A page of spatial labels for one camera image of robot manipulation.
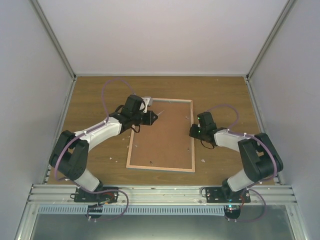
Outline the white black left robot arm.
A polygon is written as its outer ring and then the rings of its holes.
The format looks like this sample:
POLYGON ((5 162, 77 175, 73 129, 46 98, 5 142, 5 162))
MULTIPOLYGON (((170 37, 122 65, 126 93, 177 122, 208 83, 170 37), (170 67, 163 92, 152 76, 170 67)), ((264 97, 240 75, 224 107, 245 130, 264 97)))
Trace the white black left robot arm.
POLYGON ((158 116, 148 110, 153 104, 152 97, 131 94, 124 105, 110 113, 103 121, 81 131, 63 131, 53 148, 49 164, 68 180, 85 190, 86 197, 98 202, 103 197, 101 181, 87 168, 89 152, 102 142, 141 125, 151 126, 158 116))

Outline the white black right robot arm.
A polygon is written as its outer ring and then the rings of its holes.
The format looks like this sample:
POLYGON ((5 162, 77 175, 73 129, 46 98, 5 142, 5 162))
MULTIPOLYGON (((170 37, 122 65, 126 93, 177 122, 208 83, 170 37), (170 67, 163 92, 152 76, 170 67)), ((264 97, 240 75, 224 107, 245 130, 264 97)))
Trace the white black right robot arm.
POLYGON ((190 137, 210 144, 212 149, 227 148, 240 154, 242 169, 221 185, 221 196, 226 202, 234 202, 247 187, 273 179, 283 170, 283 161, 266 133, 251 135, 218 128, 208 111, 198 114, 197 119, 198 124, 190 127, 190 137))

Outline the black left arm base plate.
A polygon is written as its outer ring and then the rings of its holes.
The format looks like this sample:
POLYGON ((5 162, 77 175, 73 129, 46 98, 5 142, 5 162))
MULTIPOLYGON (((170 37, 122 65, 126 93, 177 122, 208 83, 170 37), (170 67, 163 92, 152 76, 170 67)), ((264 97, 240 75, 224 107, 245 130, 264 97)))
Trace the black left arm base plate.
POLYGON ((98 191, 108 191, 104 193, 89 193, 81 188, 77 188, 75 193, 70 194, 70 198, 75 203, 116 203, 118 201, 118 187, 115 186, 102 186, 97 189, 98 191))

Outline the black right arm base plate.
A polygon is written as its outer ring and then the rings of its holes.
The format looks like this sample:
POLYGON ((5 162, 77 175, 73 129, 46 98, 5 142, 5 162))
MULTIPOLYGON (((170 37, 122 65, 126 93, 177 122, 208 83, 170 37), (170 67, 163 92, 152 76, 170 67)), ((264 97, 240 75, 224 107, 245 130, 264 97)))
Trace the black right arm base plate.
POLYGON ((248 190, 232 191, 228 185, 204 186, 200 188, 200 195, 206 198, 207 203, 242 204, 250 203, 248 190))

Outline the turquoise picture frame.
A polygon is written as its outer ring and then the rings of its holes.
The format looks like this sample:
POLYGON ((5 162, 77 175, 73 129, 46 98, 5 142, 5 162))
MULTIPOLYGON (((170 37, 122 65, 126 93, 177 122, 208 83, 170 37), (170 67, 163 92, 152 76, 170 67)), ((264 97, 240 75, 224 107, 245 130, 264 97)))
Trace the turquoise picture frame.
POLYGON ((154 98, 150 110, 164 112, 151 126, 131 132, 126 167, 128 169, 195 172, 195 142, 189 136, 194 123, 190 99, 154 98))

